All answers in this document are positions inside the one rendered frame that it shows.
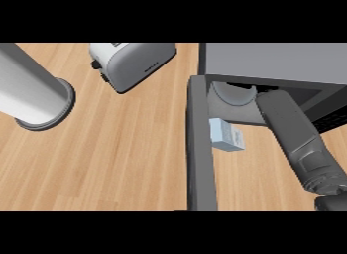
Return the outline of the pale blue milk carton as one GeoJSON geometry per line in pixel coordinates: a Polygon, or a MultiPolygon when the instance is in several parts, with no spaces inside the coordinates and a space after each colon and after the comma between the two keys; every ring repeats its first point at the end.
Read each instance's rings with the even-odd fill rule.
{"type": "Polygon", "coordinates": [[[222,118],[210,119],[213,147],[228,151],[242,151],[247,148],[244,132],[222,118]]]}

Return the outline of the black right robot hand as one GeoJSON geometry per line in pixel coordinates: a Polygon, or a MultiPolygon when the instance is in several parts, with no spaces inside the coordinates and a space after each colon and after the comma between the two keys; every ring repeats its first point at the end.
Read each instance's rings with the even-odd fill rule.
{"type": "Polygon", "coordinates": [[[254,87],[259,93],[271,92],[279,89],[278,86],[271,86],[271,85],[244,84],[244,83],[231,83],[231,82],[228,82],[228,84],[244,89],[251,89],[254,87]]]}

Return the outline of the pale glass turntable plate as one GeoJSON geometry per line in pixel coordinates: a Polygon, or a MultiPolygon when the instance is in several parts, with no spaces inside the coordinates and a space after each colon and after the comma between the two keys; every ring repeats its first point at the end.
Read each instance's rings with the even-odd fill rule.
{"type": "Polygon", "coordinates": [[[219,97],[234,106],[244,106],[250,104],[259,94],[254,87],[251,89],[244,89],[229,85],[226,82],[216,81],[213,86],[219,97]]]}

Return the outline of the grey round holder base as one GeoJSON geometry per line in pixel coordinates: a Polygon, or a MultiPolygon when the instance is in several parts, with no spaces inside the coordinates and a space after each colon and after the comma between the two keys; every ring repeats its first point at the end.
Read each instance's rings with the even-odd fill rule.
{"type": "Polygon", "coordinates": [[[74,110],[76,103],[77,103],[76,88],[62,78],[58,78],[58,81],[64,85],[67,92],[68,92],[68,96],[70,96],[65,109],[61,112],[61,114],[51,121],[48,121],[46,123],[42,123],[42,124],[31,124],[31,123],[23,121],[21,119],[17,119],[18,125],[30,131],[39,132],[39,131],[46,131],[46,130],[55,128],[65,121],[65,119],[68,118],[68,116],[74,110]]]}

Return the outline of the white toaster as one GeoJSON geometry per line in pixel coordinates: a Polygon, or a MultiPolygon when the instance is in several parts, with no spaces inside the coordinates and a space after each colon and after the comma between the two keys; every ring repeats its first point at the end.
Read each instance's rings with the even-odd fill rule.
{"type": "Polygon", "coordinates": [[[178,54],[175,43],[90,43],[92,68],[118,93],[126,93],[178,54]]]}

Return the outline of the grey microwave door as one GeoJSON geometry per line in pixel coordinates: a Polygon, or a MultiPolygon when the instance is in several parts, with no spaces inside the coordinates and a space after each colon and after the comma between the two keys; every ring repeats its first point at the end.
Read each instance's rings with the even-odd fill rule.
{"type": "Polygon", "coordinates": [[[186,110],[188,209],[217,211],[207,78],[191,77],[186,110]]]}

